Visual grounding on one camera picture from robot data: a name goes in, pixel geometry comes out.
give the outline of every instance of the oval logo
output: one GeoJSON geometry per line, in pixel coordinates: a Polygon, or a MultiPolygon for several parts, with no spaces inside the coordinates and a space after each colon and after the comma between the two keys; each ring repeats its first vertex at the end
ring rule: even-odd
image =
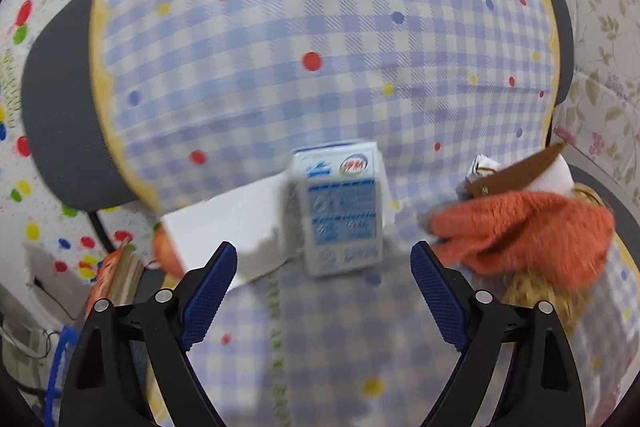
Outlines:
{"type": "Polygon", "coordinates": [[[352,154],[340,164],[340,174],[357,176],[367,168],[367,157],[364,154],[352,154]]]}

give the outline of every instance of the blue gripper pad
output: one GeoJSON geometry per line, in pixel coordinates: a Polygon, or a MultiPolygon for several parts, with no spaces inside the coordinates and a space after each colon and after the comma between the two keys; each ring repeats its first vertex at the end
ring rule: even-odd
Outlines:
{"type": "Polygon", "coordinates": [[[465,331],[465,311],[443,274],[419,243],[411,250],[411,273],[442,338],[462,352],[469,343],[465,331]]]}
{"type": "Polygon", "coordinates": [[[237,269],[236,248],[228,244],[184,307],[179,340],[185,351],[204,340],[237,269]]]}

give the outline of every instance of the milk carton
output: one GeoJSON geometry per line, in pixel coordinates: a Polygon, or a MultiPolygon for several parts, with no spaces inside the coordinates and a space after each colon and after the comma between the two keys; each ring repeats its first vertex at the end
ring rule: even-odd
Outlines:
{"type": "Polygon", "coordinates": [[[375,142],[296,150],[289,164],[300,204],[304,257],[311,275],[343,273],[382,260],[383,194],[375,142]]]}

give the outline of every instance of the orange towel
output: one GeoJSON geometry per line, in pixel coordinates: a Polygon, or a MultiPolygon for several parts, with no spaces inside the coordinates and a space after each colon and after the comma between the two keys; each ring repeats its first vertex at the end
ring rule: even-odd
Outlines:
{"type": "Polygon", "coordinates": [[[600,275],[614,232],[613,216],[584,200],[551,192],[513,191],[450,206],[432,217],[443,264],[478,274],[529,269],[562,288],[584,288],[600,275]]]}

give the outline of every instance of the silver screw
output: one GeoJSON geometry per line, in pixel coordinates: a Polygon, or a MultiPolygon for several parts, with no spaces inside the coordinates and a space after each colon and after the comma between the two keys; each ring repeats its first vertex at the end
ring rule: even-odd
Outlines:
{"type": "Polygon", "coordinates": [[[494,296],[492,296],[491,293],[485,290],[480,290],[476,292],[476,300],[478,302],[482,302],[482,304],[489,304],[492,300],[494,300],[494,296]]]}
{"type": "Polygon", "coordinates": [[[109,307],[109,301],[107,299],[100,299],[94,304],[94,310],[97,312],[103,312],[109,307]]]}
{"type": "Polygon", "coordinates": [[[174,293],[171,290],[168,290],[167,288],[160,290],[158,293],[156,293],[156,301],[158,302],[167,302],[168,300],[171,300],[171,297],[174,296],[174,293]]]}
{"type": "Polygon", "coordinates": [[[547,315],[549,313],[552,313],[554,310],[553,305],[550,302],[546,302],[546,301],[541,301],[540,304],[538,304],[538,308],[540,309],[541,312],[546,313],[547,315]]]}

